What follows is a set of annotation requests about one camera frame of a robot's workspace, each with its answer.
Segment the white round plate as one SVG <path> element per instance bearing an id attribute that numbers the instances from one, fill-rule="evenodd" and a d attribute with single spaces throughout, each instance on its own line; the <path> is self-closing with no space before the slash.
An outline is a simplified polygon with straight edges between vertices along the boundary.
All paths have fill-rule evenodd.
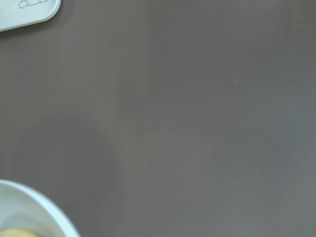
<path id="1" fill-rule="evenodd" d="M 0 231 L 26 231 L 35 237 L 79 237 L 67 215 L 49 198 L 26 185 L 0 181 Z"/>

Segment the braided golden donut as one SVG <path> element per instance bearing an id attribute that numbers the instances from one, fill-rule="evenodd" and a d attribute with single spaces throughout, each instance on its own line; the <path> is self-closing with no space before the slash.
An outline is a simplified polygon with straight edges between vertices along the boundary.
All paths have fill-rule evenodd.
<path id="1" fill-rule="evenodd" d="M 11 228 L 1 231 L 0 237 L 39 237 L 39 235 L 25 229 Z"/>

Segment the cream rabbit tray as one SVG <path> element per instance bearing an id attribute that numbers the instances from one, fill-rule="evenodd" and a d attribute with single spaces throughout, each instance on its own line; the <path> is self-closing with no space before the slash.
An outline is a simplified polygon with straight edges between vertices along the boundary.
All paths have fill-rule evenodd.
<path id="1" fill-rule="evenodd" d="M 61 0 L 2 0 L 0 31 L 45 22 L 59 10 Z"/>

